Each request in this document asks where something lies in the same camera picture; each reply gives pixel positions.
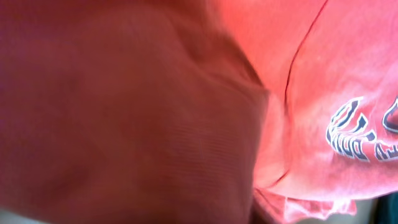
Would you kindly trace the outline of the orange printed t-shirt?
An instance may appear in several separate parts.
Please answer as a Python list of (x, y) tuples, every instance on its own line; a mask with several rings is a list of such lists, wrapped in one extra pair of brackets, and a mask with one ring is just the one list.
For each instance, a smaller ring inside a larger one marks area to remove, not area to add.
[(3, 210), (293, 223), (396, 190), (396, 1), (1, 2)]

